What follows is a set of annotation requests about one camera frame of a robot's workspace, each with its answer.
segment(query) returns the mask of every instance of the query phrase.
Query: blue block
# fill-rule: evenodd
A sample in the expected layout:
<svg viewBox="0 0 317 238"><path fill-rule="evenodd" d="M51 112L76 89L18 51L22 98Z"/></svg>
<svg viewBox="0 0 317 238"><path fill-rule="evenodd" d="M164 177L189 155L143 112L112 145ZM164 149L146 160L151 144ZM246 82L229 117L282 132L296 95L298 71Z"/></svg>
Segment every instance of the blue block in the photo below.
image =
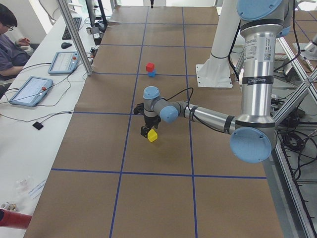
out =
<svg viewBox="0 0 317 238"><path fill-rule="evenodd" d="M154 77L156 75L156 73L157 73L157 70L154 69L153 72L148 72L148 76L149 77Z"/></svg>

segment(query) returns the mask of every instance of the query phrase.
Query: person's hand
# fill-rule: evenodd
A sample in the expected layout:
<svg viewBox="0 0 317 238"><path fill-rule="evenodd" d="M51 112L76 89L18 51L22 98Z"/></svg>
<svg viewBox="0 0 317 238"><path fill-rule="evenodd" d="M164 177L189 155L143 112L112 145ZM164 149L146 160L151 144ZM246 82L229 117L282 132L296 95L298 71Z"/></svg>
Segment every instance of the person's hand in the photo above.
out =
<svg viewBox="0 0 317 238"><path fill-rule="evenodd" d="M30 45L30 40L28 38L20 38L17 43L20 46L29 46Z"/></svg>

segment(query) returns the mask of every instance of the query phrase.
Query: black mouse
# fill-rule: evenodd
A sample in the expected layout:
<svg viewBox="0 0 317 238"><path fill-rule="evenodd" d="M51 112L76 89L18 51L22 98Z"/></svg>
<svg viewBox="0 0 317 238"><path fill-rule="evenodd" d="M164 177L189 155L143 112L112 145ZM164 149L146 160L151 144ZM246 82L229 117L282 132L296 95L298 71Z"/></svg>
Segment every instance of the black mouse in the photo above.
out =
<svg viewBox="0 0 317 238"><path fill-rule="evenodd" d="M62 49L67 49L67 48L70 47L70 46L72 46L72 44L69 43L69 42L63 42L63 43L61 43L61 48L62 48Z"/></svg>

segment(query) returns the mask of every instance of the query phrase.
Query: shirt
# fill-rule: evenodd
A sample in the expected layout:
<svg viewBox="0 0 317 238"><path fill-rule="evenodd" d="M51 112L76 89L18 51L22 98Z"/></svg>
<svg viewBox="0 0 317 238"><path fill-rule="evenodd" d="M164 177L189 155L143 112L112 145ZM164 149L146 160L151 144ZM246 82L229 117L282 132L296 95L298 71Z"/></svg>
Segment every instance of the shirt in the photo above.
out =
<svg viewBox="0 0 317 238"><path fill-rule="evenodd" d="M6 35L0 35L0 71L12 68L13 66L24 66L30 56L22 49L17 47Z"/></svg>

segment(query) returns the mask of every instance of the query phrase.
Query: keyboard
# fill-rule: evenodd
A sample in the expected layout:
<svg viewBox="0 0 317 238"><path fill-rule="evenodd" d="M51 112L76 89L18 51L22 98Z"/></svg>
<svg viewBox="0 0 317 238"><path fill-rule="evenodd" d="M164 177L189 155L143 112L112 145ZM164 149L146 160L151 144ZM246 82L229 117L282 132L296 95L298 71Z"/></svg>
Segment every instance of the keyboard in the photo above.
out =
<svg viewBox="0 0 317 238"><path fill-rule="evenodd" d="M73 17L73 20L74 20L74 23L75 23L77 30L79 30L80 23L81 23L81 17ZM67 27L65 27L65 31L64 31L62 40L70 40L70 39L71 39L71 36L70 36L69 30Z"/></svg>

